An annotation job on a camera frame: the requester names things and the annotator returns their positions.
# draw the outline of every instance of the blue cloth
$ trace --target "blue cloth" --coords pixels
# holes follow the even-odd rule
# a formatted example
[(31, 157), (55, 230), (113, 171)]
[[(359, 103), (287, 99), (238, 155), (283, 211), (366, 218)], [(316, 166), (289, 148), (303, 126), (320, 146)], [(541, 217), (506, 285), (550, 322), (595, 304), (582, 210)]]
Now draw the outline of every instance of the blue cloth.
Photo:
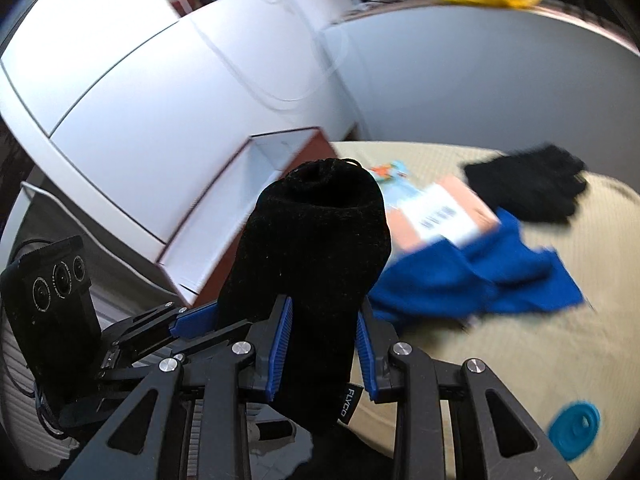
[(529, 249), (515, 217), (503, 209), (497, 216), (500, 227), (462, 249), (443, 239), (386, 269), (369, 293), (376, 317), (402, 326), (417, 317), (552, 312), (581, 303), (558, 254)]

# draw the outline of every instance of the camera lens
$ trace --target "camera lens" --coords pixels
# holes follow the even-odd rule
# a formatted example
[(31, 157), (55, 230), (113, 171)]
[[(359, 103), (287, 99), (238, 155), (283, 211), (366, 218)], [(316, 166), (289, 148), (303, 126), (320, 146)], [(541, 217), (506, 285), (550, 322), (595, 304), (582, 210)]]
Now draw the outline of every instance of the camera lens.
[(36, 278), (33, 282), (33, 288), (31, 289), (33, 295), (33, 303), (36, 304), (38, 310), (45, 311), (49, 308), (51, 303), (51, 295), (49, 293), (49, 285), (43, 278)]
[(79, 282), (84, 278), (84, 261), (80, 256), (74, 258), (74, 276)]
[(71, 274), (65, 262), (60, 262), (53, 267), (53, 286), (60, 298), (64, 298), (71, 292)]

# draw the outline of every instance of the label tag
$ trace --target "label tag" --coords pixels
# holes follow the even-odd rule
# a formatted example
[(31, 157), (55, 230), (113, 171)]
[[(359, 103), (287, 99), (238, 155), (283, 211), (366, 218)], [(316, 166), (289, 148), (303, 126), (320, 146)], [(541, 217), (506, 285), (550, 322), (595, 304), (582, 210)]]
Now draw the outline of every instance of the label tag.
[(344, 389), (344, 395), (342, 396), (342, 407), (340, 409), (340, 416), (338, 420), (340, 420), (343, 424), (348, 424), (353, 416), (353, 413), (356, 411), (356, 406), (358, 402), (360, 402), (360, 397), (362, 396), (362, 391), (364, 388), (362, 386), (358, 386), (357, 384), (348, 383)]
[(402, 202), (398, 208), (426, 245), (446, 238), (462, 247), (481, 234), (471, 216), (439, 184), (427, 186), (422, 194)]

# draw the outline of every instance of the wire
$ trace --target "wire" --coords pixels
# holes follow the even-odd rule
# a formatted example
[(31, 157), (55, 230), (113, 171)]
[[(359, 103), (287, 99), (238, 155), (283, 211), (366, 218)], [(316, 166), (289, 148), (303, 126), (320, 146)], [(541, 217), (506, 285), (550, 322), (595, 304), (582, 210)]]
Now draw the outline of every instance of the wire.
[[(56, 418), (53, 415), (53, 413), (51, 413), (51, 409), (49, 407), (49, 404), (47, 403), (47, 399), (44, 397), (44, 395), (42, 393), (40, 393), (38, 391), (38, 385), (36, 383), (33, 384), (33, 390), (36, 393), (36, 396), (35, 396), (35, 399), (36, 399), (36, 415), (38, 416), (38, 422), (42, 426), (42, 429), (44, 431), (46, 431), (46, 433), (49, 436), (55, 438), (56, 440), (66, 440), (66, 439), (68, 439), (68, 435), (66, 435), (63, 431), (61, 433), (56, 433), (55, 431), (53, 431), (51, 429), (51, 428), (55, 428), (55, 429), (59, 430), (58, 428), (56, 428), (57, 424), (54, 424), (52, 422), (52, 420), (56, 420)], [(44, 415), (42, 415), (42, 410), (43, 409), (45, 411), (45, 414), (47, 415), (46, 418), (44, 417)]]
[(148, 279), (148, 277), (144, 276), (143, 274), (140, 274), (140, 272), (138, 272), (136, 269), (134, 269), (132, 266), (130, 266), (126, 261), (124, 261), (119, 256), (116, 256), (116, 254), (113, 254), (104, 245), (102, 245), (98, 241), (98, 238), (96, 238), (92, 234), (92, 232), (89, 231), (89, 229), (87, 227), (85, 227), (84, 224), (82, 224), (82, 222), (79, 221), (79, 219), (76, 218), (76, 216), (71, 211), (69, 211), (69, 209), (62, 203), (62, 201), (57, 196), (55, 196), (54, 194), (50, 193), (49, 191), (46, 191), (45, 189), (42, 189), (42, 188), (40, 188), (38, 186), (34, 186), (33, 184), (30, 184), (29, 182), (22, 181), (20, 183), (20, 185), (22, 187), (25, 187), (26, 189), (30, 189), (33, 192), (36, 192), (36, 193), (38, 193), (40, 195), (46, 196), (50, 200), (53, 200), (53, 202), (55, 202), (58, 205), (58, 207), (60, 209), (62, 209), (62, 211), (64, 211), (69, 216), (69, 218), (71, 218), (76, 224), (78, 224), (78, 227), (81, 228), (89, 238), (91, 238), (92, 242), (94, 244), (96, 244), (99, 249), (101, 249), (103, 252), (108, 254), (114, 260), (116, 260), (119, 264), (121, 264), (123, 267), (125, 267), (127, 270), (129, 270), (131, 273), (133, 273), (133, 275), (135, 275), (137, 278), (139, 278), (140, 280), (145, 282), (147, 285), (153, 287), (155, 290), (158, 290), (160, 292), (164, 292), (165, 294), (169, 294), (171, 296), (179, 298), (178, 294), (176, 294), (175, 292), (171, 292), (170, 290), (166, 290), (165, 288), (162, 288), (160, 285), (156, 285), (154, 282), (152, 282), (150, 279)]
[(53, 242), (51, 240), (46, 240), (44, 238), (29, 238), (28, 240), (25, 240), (16, 246), (16, 248), (12, 251), (11, 256), (9, 257), (9, 263), (12, 264), (15, 261), (15, 259), (18, 257), (18, 254), (20, 253), (20, 251), (23, 250), (27, 245), (31, 245), (31, 244), (49, 245), (52, 243)]
[(255, 91), (256, 90), (258, 92), (260, 92), (261, 94), (266, 95), (267, 97), (270, 97), (271, 99), (274, 99), (276, 101), (280, 101), (282, 103), (297, 103), (297, 102), (303, 101), (304, 99), (307, 99), (308, 97), (311, 97), (313, 94), (315, 94), (320, 89), (320, 87), (322, 87), (324, 85), (324, 83), (327, 82), (327, 80), (331, 77), (331, 75), (336, 70), (338, 70), (338, 68), (340, 68), (340, 66), (342, 65), (344, 60), (347, 59), (347, 55), (349, 53), (348, 48), (347, 48), (348, 37), (347, 37), (346, 33), (341, 29), (340, 31), (342, 32), (342, 43), (340, 44), (340, 56), (338, 56), (338, 59), (334, 60), (332, 65), (322, 74), (320, 82), (318, 84), (316, 84), (315, 86), (311, 87), (309, 90), (307, 90), (305, 93), (303, 93), (300, 97), (296, 97), (296, 98), (293, 98), (293, 99), (285, 99), (285, 98), (282, 98), (282, 97), (279, 97), (277, 95), (272, 94), (268, 90), (265, 90), (260, 85), (258, 85), (257, 82), (255, 82), (254, 80), (250, 79), (246, 74), (244, 74), (242, 72), (242, 70), (240, 70), (238, 68), (238, 66), (236, 64), (233, 63), (233, 61), (231, 61), (226, 56), (226, 54), (224, 52), (222, 52), (222, 50), (220, 50), (220, 48), (215, 43), (213, 43), (213, 41), (211, 41), (211, 38), (209, 36), (207, 36), (200, 29), (200, 27), (197, 25), (197, 23), (194, 20), (190, 20), (190, 23), (191, 23), (191, 25), (193, 25), (193, 28), (196, 30), (197, 34), (200, 36), (200, 39), (205, 43), (205, 45), (207, 45), (209, 50), (211, 50), (214, 54), (216, 54), (216, 56), (218, 56), (220, 58), (222, 63), (224, 63), (224, 65), (229, 69), (229, 71), (232, 73), (232, 75), (235, 76), (236, 80), (238, 80), (238, 82), (242, 86), (244, 86), (244, 88), (247, 89), (251, 93), (251, 95), (254, 96), (254, 98), (256, 98), (260, 102), (260, 104), (262, 104), (265, 107), (269, 108), (270, 110), (274, 110), (276, 112), (282, 112), (282, 111), (285, 111), (287, 109), (286, 108), (278, 108), (278, 107), (275, 107), (275, 106), (273, 106), (271, 104), (265, 103), (261, 98), (256, 97), (256, 95), (255, 95)]

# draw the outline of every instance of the blue lid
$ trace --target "blue lid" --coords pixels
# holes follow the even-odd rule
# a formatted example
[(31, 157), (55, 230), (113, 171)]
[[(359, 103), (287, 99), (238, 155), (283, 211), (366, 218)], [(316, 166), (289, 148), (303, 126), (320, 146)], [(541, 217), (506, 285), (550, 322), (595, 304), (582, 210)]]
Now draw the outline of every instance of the blue lid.
[(558, 413), (549, 427), (549, 440), (562, 458), (570, 462), (589, 449), (599, 427), (598, 409), (590, 402), (576, 402)]

